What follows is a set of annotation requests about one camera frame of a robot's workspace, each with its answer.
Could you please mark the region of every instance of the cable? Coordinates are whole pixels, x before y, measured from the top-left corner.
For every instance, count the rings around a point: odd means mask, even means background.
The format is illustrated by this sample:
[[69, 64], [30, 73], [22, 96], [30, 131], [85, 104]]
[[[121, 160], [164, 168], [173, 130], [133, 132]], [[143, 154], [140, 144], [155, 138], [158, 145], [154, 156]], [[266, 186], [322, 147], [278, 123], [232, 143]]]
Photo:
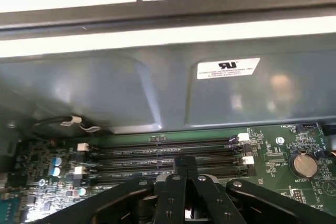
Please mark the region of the cable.
[[90, 125], [90, 123], [88, 122], [88, 120], [84, 120], [80, 116], [68, 115], [68, 116], [56, 116], [54, 118], [47, 118], [47, 119], [39, 120], [31, 126], [29, 133], [30, 135], [33, 135], [33, 137], [37, 140], [49, 142], [51, 137], [36, 133], [35, 129], [38, 126], [48, 125], [48, 124], [53, 124], [53, 123], [60, 123], [61, 126], [67, 126], [67, 127], [72, 126], [74, 123], [79, 124], [79, 127], [88, 133], [93, 133], [93, 132], [101, 130], [101, 127], [99, 126], [85, 127], [86, 125]]

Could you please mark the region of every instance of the screw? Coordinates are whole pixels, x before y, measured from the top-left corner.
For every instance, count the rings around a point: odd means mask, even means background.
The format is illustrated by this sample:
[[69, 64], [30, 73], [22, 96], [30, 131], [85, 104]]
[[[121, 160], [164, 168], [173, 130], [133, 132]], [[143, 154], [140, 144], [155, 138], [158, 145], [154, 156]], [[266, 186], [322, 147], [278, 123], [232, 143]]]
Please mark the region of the screw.
[[277, 137], [275, 139], [275, 142], [278, 144], [278, 145], [283, 145], [285, 143], [285, 139], [281, 136]]
[[145, 186], [145, 185], [147, 185], [147, 181], [146, 181], [146, 180], [144, 180], [144, 181], [140, 181], [140, 182], [139, 182], [139, 185], [140, 185], [140, 186]]
[[172, 217], [172, 214], [173, 214], [173, 213], [172, 213], [171, 211], [167, 211], [167, 212], [166, 212], [166, 215], [167, 215], [168, 218], [171, 218], [171, 217]]
[[231, 218], [231, 214], [230, 214], [229, 212], [225, 212], [225, 213], [224, 213], [224, 218], [225, 218], [225, 219], [229, 219], [229, 218]]
[[204, 176], [200, 176], [197, 179], [200, 180], [200, 181], [206, 181], [206, 177], [204, 177]]
[[234, 181], [233, 185], [236, 186], [236, 187], [242, 187], [243, 186], [242, 183], [239, 182], [239, 181]]

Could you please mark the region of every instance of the motherboard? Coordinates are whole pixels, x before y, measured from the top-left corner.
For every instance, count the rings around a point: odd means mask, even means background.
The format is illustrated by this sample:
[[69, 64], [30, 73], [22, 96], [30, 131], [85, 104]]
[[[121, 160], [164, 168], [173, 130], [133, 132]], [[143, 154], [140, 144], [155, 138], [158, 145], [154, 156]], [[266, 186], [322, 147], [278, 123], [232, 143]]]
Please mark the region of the motherboard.
[[327, 141], [318, 123], [24, 141], [0, 192], [0, 223], [43, 218], [133, 178], [155, 181], [179, 155], [220, 183], [243, 178], [336, 216]]

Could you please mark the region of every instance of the white connector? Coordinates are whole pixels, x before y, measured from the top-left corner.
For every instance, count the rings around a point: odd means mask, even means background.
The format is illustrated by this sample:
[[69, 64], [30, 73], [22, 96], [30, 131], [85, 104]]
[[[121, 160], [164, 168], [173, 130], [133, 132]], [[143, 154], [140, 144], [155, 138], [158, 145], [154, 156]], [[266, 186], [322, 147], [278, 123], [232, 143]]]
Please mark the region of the white connector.
[[254, 165], [254, 158], [252, 156], [242, 157], [243, 165]]
[[249, 133], [239, 133], [237, 137], [239, 142], [250, 141]]
[[74, 171], [74, 175], [82, 175], [82, 174], [86, 174], [86, 168], [84, 166], [76, 166], [75, 167], [75, 171]]
[[90, 150], [90, 145], [88, 143], [77, 144], [78, 152], [88, 152]]

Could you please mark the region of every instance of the white sticker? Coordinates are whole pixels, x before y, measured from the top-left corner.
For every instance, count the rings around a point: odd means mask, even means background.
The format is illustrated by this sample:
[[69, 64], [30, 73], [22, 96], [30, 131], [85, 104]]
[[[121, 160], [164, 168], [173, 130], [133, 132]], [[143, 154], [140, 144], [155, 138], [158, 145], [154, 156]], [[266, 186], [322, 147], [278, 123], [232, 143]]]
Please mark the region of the white sticker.
[[251, 58], [201, 62], [197, 66], [197, 79], [249, 76], [253, 74], [259, 60], [260, 58]]

